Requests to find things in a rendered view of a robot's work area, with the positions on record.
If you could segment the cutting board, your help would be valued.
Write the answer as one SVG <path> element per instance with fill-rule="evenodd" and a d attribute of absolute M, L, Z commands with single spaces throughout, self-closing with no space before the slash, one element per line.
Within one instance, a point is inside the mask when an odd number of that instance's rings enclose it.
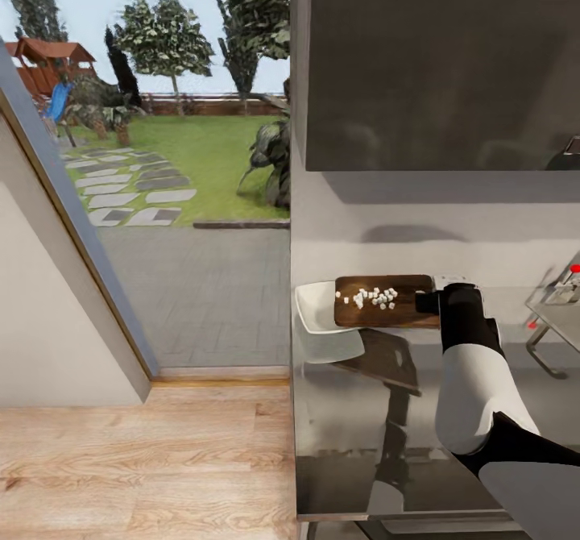
<path fill-rule="evenodd" d="M 432 277 L 387 276 L 345 277 L 337 280 L 335 293 L 335 322 L 346 327 L 380 327 L 396 329 L 441 329 L 440 316 L 422 314 L 415 310 L 417 292 L 432 293 Z M 376 289 L 378 290 L 376 292 Z M 386 308 L 375 302 L 373 296 L 383 296 L 392 290 L 396 293 L 392 301 L 385 300 Z M 363 291 L 363 307 L 354 299 Z M 392 305 L 392 306 L 391 306 Z"/>

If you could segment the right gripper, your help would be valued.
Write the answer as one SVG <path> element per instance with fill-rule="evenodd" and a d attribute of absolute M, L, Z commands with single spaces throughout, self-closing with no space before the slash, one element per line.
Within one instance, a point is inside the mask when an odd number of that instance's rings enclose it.
<path fill-rule="evenodd" d="M 415 310 L 422 314 L 439 315 L 439 311 L 435 309 L 435 297 L 437 295 L 438 291 L 436 293 L 417 292 L 415 294 Z"/>

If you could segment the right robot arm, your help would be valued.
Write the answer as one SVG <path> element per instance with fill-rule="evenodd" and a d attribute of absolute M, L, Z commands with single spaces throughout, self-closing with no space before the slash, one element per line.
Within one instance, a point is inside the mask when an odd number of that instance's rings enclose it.
<path fill-rule="evenodd" d="M 415 294 L 415 310 L 441 319 L 439 442 L 532 540 L 580 540 L 580 452 L 541 436 L 473 281 L 435 275 L 432 285 Z"/>

